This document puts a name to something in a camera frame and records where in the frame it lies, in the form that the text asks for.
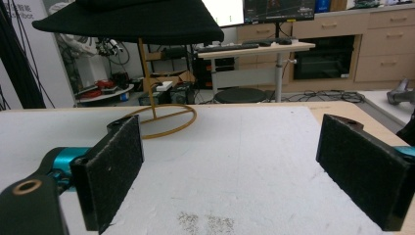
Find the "drawer handle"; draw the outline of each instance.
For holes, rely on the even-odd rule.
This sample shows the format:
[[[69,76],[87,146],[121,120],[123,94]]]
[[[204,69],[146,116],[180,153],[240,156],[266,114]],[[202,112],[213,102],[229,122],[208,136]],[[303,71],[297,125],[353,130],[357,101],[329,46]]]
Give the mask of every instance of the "drawer handle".
[[[391,18],[391,22],[403,22],[408,19],[407,17],[401,17],[401,18]]]
[[[381,62],[381,66],[394,66],[396,65],[396,61],[392,62]]]
[[[387,37],[402,37],[403,32],[400,33],[387,33]]]
[[[321,24],[322,27],[336,27],[337,23],[323,23]]]
[[[256,33],[266,33],[266,32],[270,32],[271,30],[269,29],[257,29]]]

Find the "computer screen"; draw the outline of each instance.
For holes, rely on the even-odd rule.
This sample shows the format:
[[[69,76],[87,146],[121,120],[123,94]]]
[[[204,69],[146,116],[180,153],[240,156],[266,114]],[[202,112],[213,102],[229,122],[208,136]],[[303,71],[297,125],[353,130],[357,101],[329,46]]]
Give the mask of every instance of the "computer screen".
[[[244,23],[314,20],[315,0],[245,0]]]
[[[244,24],[244,0],[202,0],[220,27]]]

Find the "desk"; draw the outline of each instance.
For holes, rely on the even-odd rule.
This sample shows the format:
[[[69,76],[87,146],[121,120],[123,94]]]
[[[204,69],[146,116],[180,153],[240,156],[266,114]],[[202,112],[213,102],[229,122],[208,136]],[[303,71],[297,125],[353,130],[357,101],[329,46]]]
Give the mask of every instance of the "desk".
[[[353,118],[390,145],[404,145],[353,104],[194,108],[199,115],[189,127],[143,141],[146,160],[104,234],[391,234],[315,161],[323,114]],[[1,112],[0,190],[34,172],[50,149],[93,146],[107,123],[135,110]],[[70,234],[96,234],[84,230],[75,193],[60,199]],[[414,234],[414,221],[412,205],[403,232],[395,234]]]
[[[254,85],[263,83],[275,84],[275,102],[281,102],[281,90],[283,85],[283,61],[282,54],[306,51],[315,47],[314,44],[297,42],[292,45],[272,45],[270,47],[258,47],[255,49],[222,51],[198,54],[199,58],[211,60],[211,81],[213,86],[213,95],[221,87]],[[215,59],[258,56],[264,54],[277,54],[277,63],[275,68],[261,70],[231,70],[216,72]]]

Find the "stool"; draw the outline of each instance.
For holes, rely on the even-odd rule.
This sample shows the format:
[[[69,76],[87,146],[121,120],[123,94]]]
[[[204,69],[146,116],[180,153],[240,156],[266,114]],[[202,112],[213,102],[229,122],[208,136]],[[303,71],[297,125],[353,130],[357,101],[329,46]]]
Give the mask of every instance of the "stool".
[[[230,88],[218,92],[214,99],[222,104],[258,103],[265,100],[266,95],[254,88]]]

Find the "black hat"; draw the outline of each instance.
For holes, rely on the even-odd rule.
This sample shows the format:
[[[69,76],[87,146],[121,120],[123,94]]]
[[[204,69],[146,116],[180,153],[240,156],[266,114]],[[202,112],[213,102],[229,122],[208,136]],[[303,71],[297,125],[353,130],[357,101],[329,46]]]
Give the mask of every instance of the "black hat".
[[[125,42],[184,45],[223,41],[202,0],[77,0],[33,27]]]

